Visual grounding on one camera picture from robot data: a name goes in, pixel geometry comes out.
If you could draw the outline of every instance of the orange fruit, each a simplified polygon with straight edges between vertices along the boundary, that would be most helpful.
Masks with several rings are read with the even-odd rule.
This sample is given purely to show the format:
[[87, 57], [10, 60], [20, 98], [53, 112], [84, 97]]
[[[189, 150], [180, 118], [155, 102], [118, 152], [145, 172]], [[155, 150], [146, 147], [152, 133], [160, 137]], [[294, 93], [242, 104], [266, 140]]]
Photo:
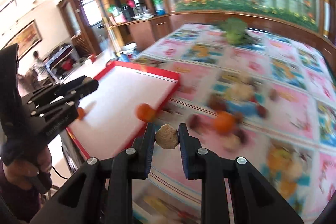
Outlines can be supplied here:
[[155, 110], [149, 104], [140, 104], [136, 108], [136, 116], [143, 122], [151, 122], [155, 117]]
[[236, 124], [235, 117], [225, 111], [218, 113], [217, 117], [213, 120], [213, 127], [218, 134], [227, 135], [229, 134]]
[[77, 117], [78, 120], [82, 120], [86, 115], [85, 110], [81, 107], [77, 107], [77, 113], [78, 113], [78, 117]]

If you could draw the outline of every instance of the wire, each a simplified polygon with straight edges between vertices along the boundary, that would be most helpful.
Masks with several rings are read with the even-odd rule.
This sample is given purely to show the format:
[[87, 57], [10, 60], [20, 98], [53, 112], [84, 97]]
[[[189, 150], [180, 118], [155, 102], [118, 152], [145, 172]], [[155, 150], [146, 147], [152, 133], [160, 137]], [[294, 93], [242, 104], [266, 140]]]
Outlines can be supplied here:
[[56, 172], [56, 174], [58, 174], [62, 179], [66, 179], [66, 180], [69, 179], [69, 178], [65, 178], [65, 177], [61, 176], [61, 175], [59, 174], [59, 172], [57, 172], [57, 170], [55, 169], [55, 167], [53, 167], [53, 166], [51, 166], [51, 167], [52, 167], [53, 170]]

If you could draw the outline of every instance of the framed painting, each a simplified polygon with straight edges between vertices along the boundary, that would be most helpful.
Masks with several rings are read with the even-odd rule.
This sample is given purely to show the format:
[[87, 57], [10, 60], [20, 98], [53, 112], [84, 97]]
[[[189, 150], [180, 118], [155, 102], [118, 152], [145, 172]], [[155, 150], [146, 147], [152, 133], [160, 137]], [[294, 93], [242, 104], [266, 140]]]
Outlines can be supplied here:
[[18, 43], [19, 45], [19, 60], [29, 52], [35, 45], [42, 41], [40, 32], [37, 29], [35, 20], [23, 27], [11, 40], [3, 47]]

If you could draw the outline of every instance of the silver screw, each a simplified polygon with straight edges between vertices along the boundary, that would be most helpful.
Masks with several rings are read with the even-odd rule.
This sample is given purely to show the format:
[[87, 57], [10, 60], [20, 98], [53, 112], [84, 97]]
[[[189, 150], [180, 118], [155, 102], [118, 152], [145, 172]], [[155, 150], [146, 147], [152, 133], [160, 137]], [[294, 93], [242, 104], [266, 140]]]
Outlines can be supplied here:
[[97, 158], [89, 158], [87, 160], [87, 163], [90, 164], [90, 165], [94, 165], [97, 163]]
[[200, 148], [197, 150], [197, 153], [200, 155], [206, 155], [208, 153], [208, 150], [206, 148]]
[[239, 158], [237, 159], [237, 162], [238, 162], [239, 164], [245, 164], [245, 163], [247, 163], [247, 160], [246, 160], [244, 157], [239, 157]]
[[126, 154], [127, 155], [133, 155], [135, 152], [136, 152], [136, 150], [133, 147], [126, 149]]

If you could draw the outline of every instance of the patterned tablecloth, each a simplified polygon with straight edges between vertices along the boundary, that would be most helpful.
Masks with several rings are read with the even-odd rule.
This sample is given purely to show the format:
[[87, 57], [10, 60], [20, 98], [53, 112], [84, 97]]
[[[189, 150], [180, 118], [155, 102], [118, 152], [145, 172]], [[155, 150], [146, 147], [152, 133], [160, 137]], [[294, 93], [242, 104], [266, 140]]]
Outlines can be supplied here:
[[[254, 45], [232, 47], [216, 27], [186, 24], [157, 41], [134, 62], [182, 74], [181, 88], [156, 124], [178, 128], [197, 115], [192, 136], [220, 157], [246, 157], [302, 217], [312, 223], [336, 186], [336, 93], [322, 55], [314, 48], [270, 33], [248, 30]], [[211, 129], [215, 112], [212, 94], [225, 97], [240, 71], [253, 77], [253, 100], [231, 111], [245, 115], [244, 141], [228, 151], [224, 139]], [[269, 98], [271, 89], [278, 99]], [[265, 119], [256, 105], [268, 110]], [[293, 170], [299, 178], [290, 179]], [[155, 145], [146, 182], [135, 182], [134, 211], [143, 222], [166, 217], [169, 223], [199, 223], [201, 182], [185, 179], [179, 146], [163, 150]]]

